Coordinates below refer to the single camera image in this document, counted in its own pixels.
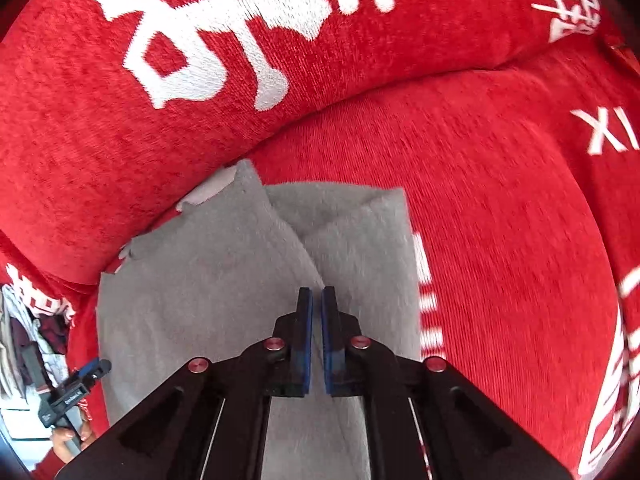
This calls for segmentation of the person's left hand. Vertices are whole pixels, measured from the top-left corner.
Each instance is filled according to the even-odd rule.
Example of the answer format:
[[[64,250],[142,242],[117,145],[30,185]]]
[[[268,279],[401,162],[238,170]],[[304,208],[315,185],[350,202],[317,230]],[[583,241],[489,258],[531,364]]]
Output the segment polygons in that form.
[[[68,464],[74,459],[75,455],[72,453],[67,443],[72,442],[74,438],[74,432],[68,428],[55,428],[51,434],[53,452],[64,464]],[[93,431],[90,420],[86,419],[82,422],[79,429],[81,451],[88,448],[96,440],[96,434]]]

